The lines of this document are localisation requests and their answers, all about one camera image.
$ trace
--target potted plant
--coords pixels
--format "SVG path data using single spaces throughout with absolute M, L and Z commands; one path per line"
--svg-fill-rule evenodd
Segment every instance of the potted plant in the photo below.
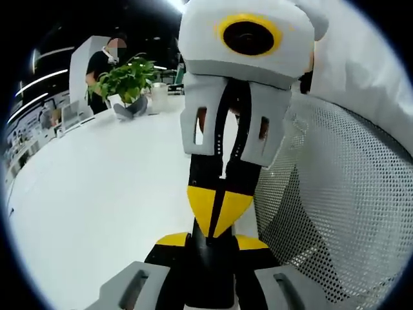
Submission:
M 127 107 L 141 96 L 141 91 L 151 88 L 157 71 L 154 62 L 148 61 L 138 54 L 130 58 L 124 65 L 113 68 L 110 72 L 103 72 L 95 85 L 89 86 L 89 93 L 98 87 L 103 100 Z

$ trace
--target yellow panel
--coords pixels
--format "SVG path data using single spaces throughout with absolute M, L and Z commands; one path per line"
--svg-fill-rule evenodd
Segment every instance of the yellow panel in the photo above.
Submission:
M 224 18 L 224 20 L 222 20 L 221 24 L 219 25 L 219 34 L 221 36 L 222 42 L 224 43 L 224 45 L 226 47 L 228 47 L 228 46 L 227 46 L 227 44 L 225 43 L 225 40 L 224 40 L 224 31 L 230 25 L 235 24 L 235 23 L 240 23 L 240 22 L 243 22 L 243 21 L 249 21 L 251 23 L 259 24 L 259 25 L 263 26 L 264 28 L 266 28 L 272 34 L 272 38 L 274 39 L 274 44 L 272 45 L 272 48 L 270 50 L 268 50 L 265 53 L 262 53 L 260 55 L 244 55 L 244 54 L 241 54 L 242 56 L 261 57 L 261 56 L 265 56 L 265 55 L 270 55 L 278 49 L 278 47 L 281 44 L 281 41 L 283 40 L 283 32 L 272 21 L 269 21 L 268 19 L 265 19 L 261 16 L 257 16 L 257 15 L 253 15 L 253 14 L 247 14 L 247 13 L 226 16 Z
M 188 186 L 188 199 L 192 212 L 204 236 L 208 236 L 211 224 L 212 208 L 214 206 L 215 191 L 201 187 Z
M 237 234 L 236 238 L 240 250 L 258 250 L 268 248 L 267 244 L 257 238 L 243 236 L 242 234 Z
M 214 231 L 214 238 L 219 237 L 227 228 L 248 209 L 252 202 L 252 196 L 238 194 L 236 192 L 225 192 L 221 213 L 217 227 Z
M 184 247 L 187 235 L 188 235 L 187 232 L 181 232 L 179 234 L 169 234 L 163 237 L 162 239 L 159 239 L 158 242 L 156 242 L 156 244 Z

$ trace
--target black shirt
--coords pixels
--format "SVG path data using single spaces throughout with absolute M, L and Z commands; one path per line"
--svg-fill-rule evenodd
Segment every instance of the black shirt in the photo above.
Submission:
M 114 68 L 113 64 L 108 62 L 108 56 L 101 50 L 93 54 L 89 60 L 86 74 L 94 72 L 94 78 L 97 81 L 103 72 L 109 72 Z M 107 110 L 106 103 L 103 102 L 102 97 L 95 92 L 89 96 L 88 104 L 93 110 L 94 114 Z

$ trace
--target person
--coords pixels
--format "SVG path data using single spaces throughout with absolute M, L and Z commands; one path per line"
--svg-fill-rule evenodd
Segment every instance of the person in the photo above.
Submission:
M 112 36 L 106 46 L 90 58 L 86 71 L 86 84 L 88 86 L 95 85 L 103 72 L 109 72 L 119 64 L 119 59 L 123 57 L 125 52 L 126 36 L 122 33 Z M 101 97 L 99 88 L 96 88 L 94 93 L 89 96 L 88 104 L 94 114 L 103 112 L 108 108 Z

